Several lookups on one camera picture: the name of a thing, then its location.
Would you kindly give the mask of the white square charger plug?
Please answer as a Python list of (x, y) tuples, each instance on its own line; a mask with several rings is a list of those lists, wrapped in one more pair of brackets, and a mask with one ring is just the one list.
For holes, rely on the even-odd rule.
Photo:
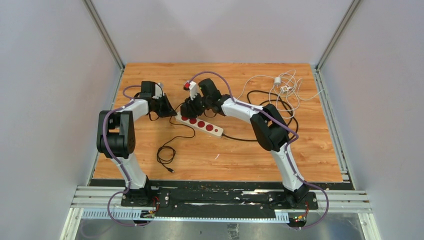
[(286, 93), (286, 92), (288, 92), (290, 90), (290, 87), (288, 87), (288, 86), (282, 86), (281, 88), (280, 88), (280, 91), (281, 92), (283, 92), (283, 93)]

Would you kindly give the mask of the white red power strip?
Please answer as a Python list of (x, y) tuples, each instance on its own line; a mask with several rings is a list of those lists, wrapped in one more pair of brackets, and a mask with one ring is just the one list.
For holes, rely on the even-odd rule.
[(207, 122), (205, 120), (202, 120), (200, 118), (188, 118), (185, 116), (182, 116), (180, 112), (177, 112), (177, 115), (175, 116), (175, 119), (180, 124), (189, 126), (194, 128), (197, 131), (201, 131), (204, 133), (207, 133), (211, 136), (215, 136), (217, 138), (221, 138), (224, 133), (224, 129), (213, 124), (210, 122)]

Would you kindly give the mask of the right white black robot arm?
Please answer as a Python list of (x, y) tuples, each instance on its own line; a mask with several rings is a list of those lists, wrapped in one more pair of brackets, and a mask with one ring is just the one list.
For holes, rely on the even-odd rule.
[(256, 141), (271, 153), (279, 169), (286, 204), (298, 209), (305, 203), (309, 187), (294, 161), (289, 137), (291, 130), (274, 105), (253, 105), (230, 94), (221, 94), (210, 78), (199, 83), (187, 81), (183, 89), (189, 92), (189, 97), (180, 107), (183, 117), (195, 119), (204, 111), (212, 110), (216, 114), (251, 124)]

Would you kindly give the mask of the black power adapter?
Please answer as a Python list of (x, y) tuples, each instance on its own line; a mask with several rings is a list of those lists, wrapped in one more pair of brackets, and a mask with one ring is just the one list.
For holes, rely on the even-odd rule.
[(184, 102), (181, 106), (180, 106), (180, 114), (182, 117), (188, 118), (188, 119), (192, 119), (192, 118), (196, 118), (196, 115), (193, 115), (193, 110), (190, 106), (190, 104)]

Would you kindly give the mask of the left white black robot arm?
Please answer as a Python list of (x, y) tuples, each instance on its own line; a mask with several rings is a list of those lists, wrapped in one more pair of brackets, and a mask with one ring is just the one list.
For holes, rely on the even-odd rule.
[(163, 84), (142, 81), (140, 91), (119, 108), (102, 110), (98, 115), (96, 148), (118, 167), (125, 181), (123, 197), (142, 207), (154, 200), (151, 183), (135, 154), (135, 122), (154, 112), (159, 118), (176, 116), (163, 90)]

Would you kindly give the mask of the white round charger plug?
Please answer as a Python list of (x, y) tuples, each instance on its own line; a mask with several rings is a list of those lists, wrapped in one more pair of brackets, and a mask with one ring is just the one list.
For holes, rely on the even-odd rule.
[(274, 86), (280, 86), (281, 83), (282, 83), (281, 77), (277, 76), (274, 78), (274, 81), (273, 81)]

